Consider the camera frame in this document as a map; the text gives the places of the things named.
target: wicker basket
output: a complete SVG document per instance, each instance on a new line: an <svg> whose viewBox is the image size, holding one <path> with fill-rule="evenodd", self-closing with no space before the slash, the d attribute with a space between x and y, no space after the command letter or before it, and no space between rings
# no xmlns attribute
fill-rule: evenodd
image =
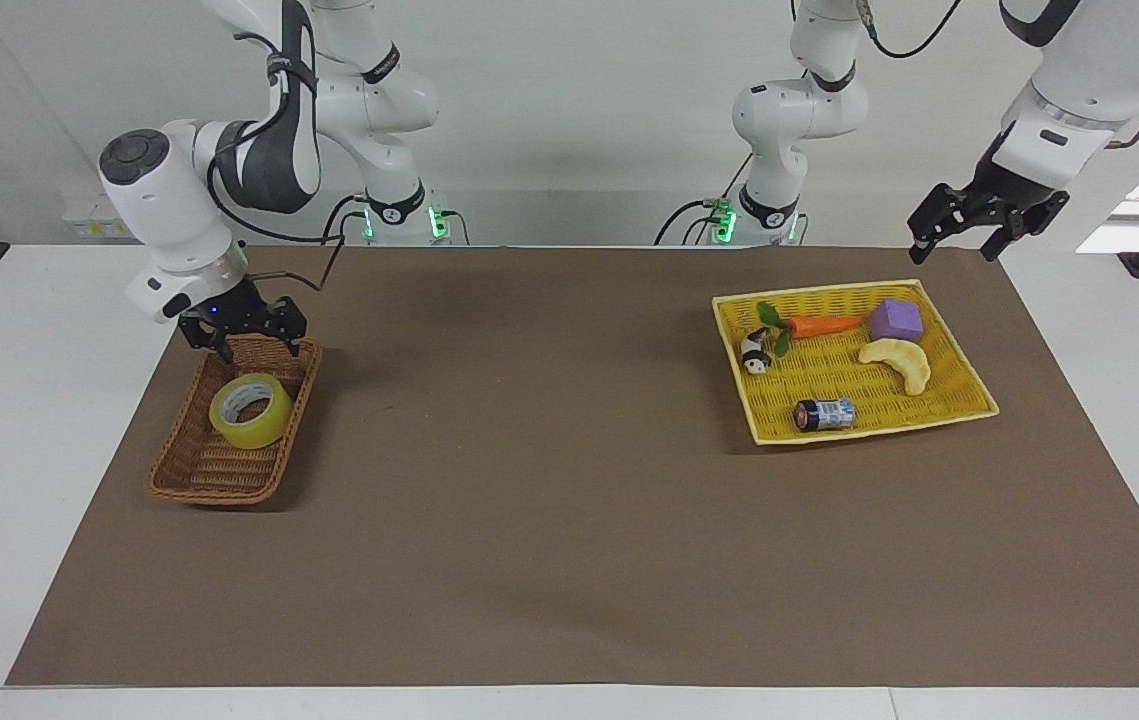
<svg viewBox="0 0 1139 720"><path fill-rule="evenodd" d="M278 339L233 337L229 342L235 365L222 363L212 352L200 360L179 418L151 466L149 496L188 505L253 505L267 500L280 486L298 424L308 409L322 347L304 338L298 357L294 357ZM208 404L218 390L248 373L274 375L294 398L285 437L259 450L229 445L208 423Z"/></svg>
<svg viewBox="0 0 1139 720"><path fill-rule="evenodd" d="M764 375L743 371L739 343L761 322L756 304L769 301L780 316L870 316L883 300L906 300L920 306L925 334L920 346L933 370L924 395L908 396L902 378L885 365L861 365L858 350L871 341L867 324L796 341ZM998 415L1000 409L959 347L943 316L925 295L920 281L860 283L801 291L757 292L711 301L716 327L734 368L743 410L756 445L803 445L834 439L867 437L904 429L936 427ZM793 410L802 400L852 398L857 425L851 429L803 433Z"/></svg>

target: yellow banana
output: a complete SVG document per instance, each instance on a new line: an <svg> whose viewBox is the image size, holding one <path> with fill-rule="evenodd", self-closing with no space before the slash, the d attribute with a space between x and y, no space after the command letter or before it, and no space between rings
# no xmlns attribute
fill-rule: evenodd
<svg viewBox="0 0 1139 720"><path fill-rule="evenodd" d="M920 395L929 383L929 358L915 342L885 338L867 343L861 351L858 351L858 362L885 363L898 370L906 382L909 396Z"/></svg>

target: purple cube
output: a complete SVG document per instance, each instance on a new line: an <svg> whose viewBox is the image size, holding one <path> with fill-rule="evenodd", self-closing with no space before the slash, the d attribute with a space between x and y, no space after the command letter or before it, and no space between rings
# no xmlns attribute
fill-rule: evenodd
<svg viewBox="0 0 1139 720"><path fill-rule="evenodd" d="M925 334L920 308L906 300L885 300L871 313L871 339L886 337L916 342Z"/></svg>

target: can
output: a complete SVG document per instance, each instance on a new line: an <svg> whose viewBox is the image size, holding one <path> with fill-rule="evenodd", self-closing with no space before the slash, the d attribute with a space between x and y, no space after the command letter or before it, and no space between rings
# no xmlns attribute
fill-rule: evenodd
<svg viewBox="0 0 1139 720"><path fill-rule="evenodd" d="M839 400L802 400L796 403L796 427L801 432L852 428L857 409L847 396Z"/></svg>

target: tape roll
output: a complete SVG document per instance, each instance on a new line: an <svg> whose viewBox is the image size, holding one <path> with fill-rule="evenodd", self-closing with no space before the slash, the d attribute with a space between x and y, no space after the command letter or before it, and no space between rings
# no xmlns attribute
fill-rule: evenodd
<svg viewBox="0 0 1139 720"><path fill-rule="evenodd" d="M245 407L265 400L267 409L255 418L237 422ZM208 420L231 447L257 450L285 437L285 427L294 414L294 401L277 378L251 373L227 383L208 404Z"/></svg>

